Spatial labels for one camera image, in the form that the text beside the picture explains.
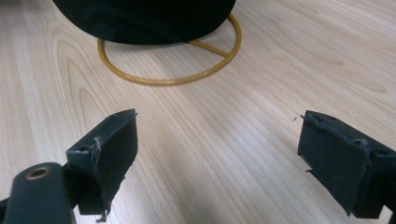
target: light wooden surface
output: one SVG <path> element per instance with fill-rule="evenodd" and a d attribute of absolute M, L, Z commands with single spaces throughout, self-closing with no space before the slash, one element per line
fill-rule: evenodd
<path fill-rule="evenodd" d="M 204 80 L 152 88 L 111 74 L 96 39 L 50 0 L 0 0 L 0 199 L 18 172 L 64 164 L 102 119 L 135 108 L 139 153 L 108 223 L 387 223 L 389 210 L 347 217 L 296 150 L 307 109 L 396 149 L 395 12 L 393 0 L 238 0 L 234 60 Z M 222 49 L 233 40 L 227 21 L 203 38 Z M 221 59 L 184 44 L 106 51 L 142 77 Z"/>

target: black bracket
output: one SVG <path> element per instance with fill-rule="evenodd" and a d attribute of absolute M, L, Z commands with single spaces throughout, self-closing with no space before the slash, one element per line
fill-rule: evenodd
<path fill-rule="evenodd" d="M 343 121 L 306 111 L 298 155 L 347 214 L 378 218 L 396 211 L 396 152 Z"/>
<path fill-rule="evenodd" d="M 46 162 L 14 178 L 11 195 L 0 202 L 0 223 L 74 223 L 72 209 L 102 215 L 137 154 L 136 113 L 111 115 L 67 150 L 68 163 Z"/>

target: black cushion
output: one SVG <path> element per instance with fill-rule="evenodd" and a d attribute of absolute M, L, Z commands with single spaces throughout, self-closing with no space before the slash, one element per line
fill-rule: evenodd
<path fill-rule="evenodd" d="M 119 43 L 190 41 L 216 30 L 235 0 L 53 0 L 78 28 Z"/>

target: black plastic part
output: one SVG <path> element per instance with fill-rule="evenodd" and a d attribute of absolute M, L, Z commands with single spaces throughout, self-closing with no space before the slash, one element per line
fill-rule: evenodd
<path fill-rule="evenodd" d="M 396 207 L 396 152 L 343 121 L 306 111 L 298 154 L 348 214 L 378 218 L 384 204 Z"/>
<path fill-rule="evenodd" d="M 157 45 L 190 41 L 216 30 L 235 0 L 53 0 L 90 35 L 113 42 Z"/>
<path fill-rule="evenodd" d="M 6 210 L 7 210 L 8 199 L 4 199 L 0 201 L 0 223 L 3 223 L 6 217 Z"/>
<path fill-rule="evenodd" d="M 102 215 L 137 154 L 136 113 L 111 115 L 67 150 L 70 201 L 82 215 Z"/>
<path fill-rule="evenodd" d="M 7 202 L 5 224 L 73 222 L 61 165 L 41 163 L 15 177 Z"/>

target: amber rubber tubing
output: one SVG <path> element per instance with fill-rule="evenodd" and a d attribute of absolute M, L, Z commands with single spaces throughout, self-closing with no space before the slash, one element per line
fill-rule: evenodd
<path fill-rule="evenodd" d="M 230 52 L 226 52 L 221 49 L 214 48 L 212 46 L 209 46 L 207 44 L 198 42 L 198 41 L 191 41 L 190 43 L 193 44 L 194 46 L 197 46 L 202 49 L 209 50 L 213 53 L 217 53 L 221 56 L 224 56 L 224 59 L 219 62 L 218 64 L 214 65 L 213 67 L 205 70 L 204 72 L 189 76 L 189 77 L 179 77 L 179 78 L 173 78 L 173 79 L 150 79 L 150 78 L 144 78 L 144 77 L 135 77 L 129 74 L 126 74 L 122 72 L 120 69 L 115 67 L 110 60 L 107 58 L 106 53 L 105 53 L 105 41 L 103 39 L 98 39 L 97 42 L 97 48 L 98 48 L 98 53 L 99 56 L 102 60 L 102 62 L 105 64 L 105 66 L 114 74 L 117 76 L 137 83 L 141 85 L 147 85 L 147 86 L 175 86 L 175 85 L 182 85 L 186 83 L 190 83 L 193 81 L 197 81 L 199 79 L 202 79 L 204 77 L 208 77 L 216 72 L 218 72 L 221 68 L 223 68 L 225 65 L 227 65 L 233 57 L 236 55 L 238 52 L 240 46 L 241 46 L 241 41 L 242 41 L 242 31 L 241 27 L 239 26 L 238 20 L 230 14 L 228 17 L 228 20 L 233 24 L 233 27 L 235 29 L 235 35 L 236 35 L 236 40 L 235 44 L 233 46 L 233 49 Z"/>

